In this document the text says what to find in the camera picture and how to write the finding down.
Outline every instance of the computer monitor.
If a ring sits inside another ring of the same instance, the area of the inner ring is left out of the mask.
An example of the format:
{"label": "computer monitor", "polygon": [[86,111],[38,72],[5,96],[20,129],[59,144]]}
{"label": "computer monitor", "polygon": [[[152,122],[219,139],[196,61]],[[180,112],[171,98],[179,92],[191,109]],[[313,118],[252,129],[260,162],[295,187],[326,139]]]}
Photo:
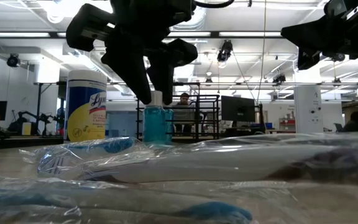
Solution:
{"label": "computer monitor", "polygon": [[255,100],[222,96],[222,120],[255,122]]}

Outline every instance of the blue liquid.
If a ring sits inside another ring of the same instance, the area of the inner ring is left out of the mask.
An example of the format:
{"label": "blue liquid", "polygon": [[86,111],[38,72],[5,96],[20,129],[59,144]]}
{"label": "blue liquid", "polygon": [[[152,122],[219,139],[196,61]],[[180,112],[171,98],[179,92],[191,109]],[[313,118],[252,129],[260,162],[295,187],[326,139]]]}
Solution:
{"label": "blue liquid", "polygon": [[[165,110],[165,120],[173,120],[173,110]],[[166,133],[173,133],[173,122],[166,121]],[[167,142],[172,142],[172,134],[166,134]]]}
{"label": "blue liquid", "polygon": [[147,107],[143,111],[143,142],[161,142],[165,135],[165,110],[161,106]]}

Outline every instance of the wooden table surface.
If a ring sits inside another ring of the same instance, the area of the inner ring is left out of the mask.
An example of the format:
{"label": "wooden table surface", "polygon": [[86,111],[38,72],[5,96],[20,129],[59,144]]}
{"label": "wooden table surface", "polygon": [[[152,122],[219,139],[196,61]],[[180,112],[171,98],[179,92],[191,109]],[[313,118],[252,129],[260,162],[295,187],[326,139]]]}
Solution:
{"label": "wooden table surface", "polygon": [[[24,147],[26,151],[33,151],[40,148]],[[19,154],[19,149],[0,149],[0,176],[14,178],[34,178],[37,177],[37,167],[23,161]]]}

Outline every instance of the yellow label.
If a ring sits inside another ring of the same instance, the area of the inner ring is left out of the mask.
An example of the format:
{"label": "yellow label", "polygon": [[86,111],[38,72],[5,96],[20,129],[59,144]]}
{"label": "yellow label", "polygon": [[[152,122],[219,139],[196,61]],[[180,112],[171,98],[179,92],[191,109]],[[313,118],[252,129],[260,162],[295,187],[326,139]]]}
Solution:
{"label": "yellow label", "polygon": [[88,103],[77,108],[67,122],[67,135],[71,142],[105,138],[106,110],[90,113]]}

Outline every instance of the person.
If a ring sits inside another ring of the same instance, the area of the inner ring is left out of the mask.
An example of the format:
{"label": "person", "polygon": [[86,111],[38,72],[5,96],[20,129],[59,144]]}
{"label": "person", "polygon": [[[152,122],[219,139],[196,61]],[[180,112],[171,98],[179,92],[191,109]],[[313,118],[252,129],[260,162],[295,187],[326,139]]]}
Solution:
{"label": "person", "polygon": [[351,120],[343,127],[342,132],[358,131],[358,111],[351,114]]}
{"label": "person", "polygon": [[[177,106],[189,106],[189,94],[182,93],[180,95],[180,102],[177,103]],[[187,111],[187,110],[176,110],[174,113],[174,116],[180,119],[188,117],[188,114],[192,113],[193,111]],[[175,128],[177,130],[177,133],[191,133],[191,124],[185,124],[185,123],[175,123]]]}

